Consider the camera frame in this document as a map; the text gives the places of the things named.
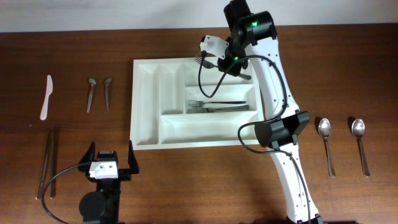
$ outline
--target cutlery organizer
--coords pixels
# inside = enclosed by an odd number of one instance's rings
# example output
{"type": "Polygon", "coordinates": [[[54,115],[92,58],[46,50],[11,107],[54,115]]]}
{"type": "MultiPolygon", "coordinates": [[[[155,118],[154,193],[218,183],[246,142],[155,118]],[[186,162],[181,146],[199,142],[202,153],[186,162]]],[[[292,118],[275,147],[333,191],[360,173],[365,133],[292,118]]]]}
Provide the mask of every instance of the cutlery organizer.
{"type": "MultiPolygon", "coordinates": [[[[216,64],[216,57],[206,60],[216,64]]],[[[261,94],[251,64],[242,73],[251,80],[227,75],[213,98],[198,87],[199,64],[194,58],[134,60],[130,140],[134,149],[239,145],[238,128],[262,121],[261,94]],[[188,100],[246,101],[247,111],[195,113],[188,100]]],[[[201,70],[201,84],[209,95],[222,76],[217,68],[201,70]]],[[[207,104],[206,107],[220,105],[207,104]]],[[[241,131],[246,144],[259,144],[254,126],[241,131]]]]}

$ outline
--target silver spoon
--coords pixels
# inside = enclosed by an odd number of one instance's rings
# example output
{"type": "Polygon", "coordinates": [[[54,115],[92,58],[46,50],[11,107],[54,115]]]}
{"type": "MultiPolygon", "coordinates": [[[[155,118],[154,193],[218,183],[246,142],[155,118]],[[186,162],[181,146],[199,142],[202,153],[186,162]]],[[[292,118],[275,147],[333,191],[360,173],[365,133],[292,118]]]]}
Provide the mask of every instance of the silver spoon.
{"type": "Polygon", "coordinates": [[[365,177],[370,177],[371,174],[369,173],[368,163],[366,162],[365,152],[363,151],[362,140],[361,140],[363,134],[365,133],[365,123],[363,122],[363,120],[356,119],[351,127],[351,132],[353,133],[353,136],[355,136],[356,139],[358,139],[359,142],[363,175],[365,175],[365,177]]]}
{"type": "Polygon", "coordinates": [[[95,79],[94,79],[94,78],[89,78],[89,79],[88,79],[88,82],[90,83],[91,88],[90,88],[90,94],[88,95],[87,113],[90,112],[91,102],[93,101],[94,86],[95,86],[95,84],[97,84],[97,83],[95,82],[95,79]]]}
{"type": "Polygon", "coordinates": [[[104,81],[105,85],[105,102],[106,102],[106,109],[109,111],[109,92],[108,92],[108,85],[111,83],[112,78],[107,78],[104,81]]]}
{"type": "Polygon", "coordinates": [[[329,144],[328,144],[328,137],[330,136],[330,133],[331,133],[330,122],[329,122],[328,119],[323,118],[319,122],[318,133],[323,138],[323,140],[325,141],[326,155],[328,156],[329,176],[334,178],[334,177],[336,177],[336,174],[335,174],[335,169],[333,168],[333,164],[331,163],[331,157],[330,157],[330,152],[329,152],[329,144]]]}

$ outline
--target brown wooden table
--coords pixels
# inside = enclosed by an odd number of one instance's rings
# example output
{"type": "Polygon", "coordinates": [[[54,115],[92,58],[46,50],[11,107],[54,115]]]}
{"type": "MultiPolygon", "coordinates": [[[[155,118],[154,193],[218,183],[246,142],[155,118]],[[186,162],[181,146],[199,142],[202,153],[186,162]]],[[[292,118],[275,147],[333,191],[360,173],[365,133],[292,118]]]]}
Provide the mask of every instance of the brown wooden table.
{"type": "MultiPolygon", "coordinates": [[[[283,26],[279,48],[289,87],[311,122],[299,136],[309,190],[324,220],[398,222],[398,25],[283,26]],[[364,119],[371,172],[362,175],[348,118],[364,119]],[[314,120],[331,121],[336,178],[314,120]]],[[[127,167],[132,60],[193,57],[201,37],[228,29],[110,30],[0,34],[0,222],[55,223],[35,200],[45,130],[59,128],[58,171],[91,141],[117,150],[127,167]],[[53,77],[47,120],[39,119],[46,75],[53,77]],[[113,77],[111,110],[100,83],[86,112],[89,77],[113,77]]],[[[285,198],[269,156],[241,146],[137,151],[141,173],[123,182],[126,223],[277,223],[285,198]]],[[[78,204],[93,191],[77,170],[57,181],[47,204],[80,223],[78,204]]]]}

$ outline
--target white wall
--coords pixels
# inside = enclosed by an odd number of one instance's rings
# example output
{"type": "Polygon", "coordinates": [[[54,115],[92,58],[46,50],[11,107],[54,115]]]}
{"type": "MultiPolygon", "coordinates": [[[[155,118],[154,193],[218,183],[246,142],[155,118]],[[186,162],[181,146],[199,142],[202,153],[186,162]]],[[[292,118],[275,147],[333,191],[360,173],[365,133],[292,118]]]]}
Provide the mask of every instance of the white wall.
{"type": "MultiPolygon", "coordinates": [[[[247,0],[276,25],[398,22],[398,0],[247,0]]],[[[227,0],[0,0],[0,32],[227,27],[227,0]]]]}

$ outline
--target fork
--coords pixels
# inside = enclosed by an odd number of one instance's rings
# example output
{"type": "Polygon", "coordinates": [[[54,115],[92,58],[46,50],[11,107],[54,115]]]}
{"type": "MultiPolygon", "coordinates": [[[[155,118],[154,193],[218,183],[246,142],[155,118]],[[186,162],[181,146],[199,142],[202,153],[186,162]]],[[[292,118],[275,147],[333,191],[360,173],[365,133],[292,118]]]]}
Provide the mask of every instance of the fork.
{"type": "Polygon", "coordinates": [[[232,112],[232,111],[244,111],[249,109],[249,105],[243,106],[230,106],[225,108],[193,108],[195,113],[215,113],[215,112],[232,112]]]}
{"type": "MultiPolygon", "coordinates": [[[[201,64],[201,57],[195,55],[195,61],[197,63],[201,64]]],[[[218,70],[221,70],[222,72],[225,72],[225,69],[223,69],[223,68],[221,68],[221,67],[219,67],[219,66],[217,66],[217,65],[215,65],[215,64],[213,64],[213,63],[211,63],[209,61],[206,61],[206,60],[203,60],[203,66],[204,66],[204,68],[207,68],[207,69],[218,68],[218,70]]],[[[243,78],[244,80],[250,80],[251,79],[250,75],[245,75],[245,74],[242,74],[242,73],[239,74],[238,77],[243,78]]]]}
{"type": "Polygon", "coordinates": [[[245,104],[246,101],[224,101],[224,102],[204,102],[197,100],[188,100],[188,106],[191,107],[203,107],[207,103],[220,103],[220,104],[245,104]]]}

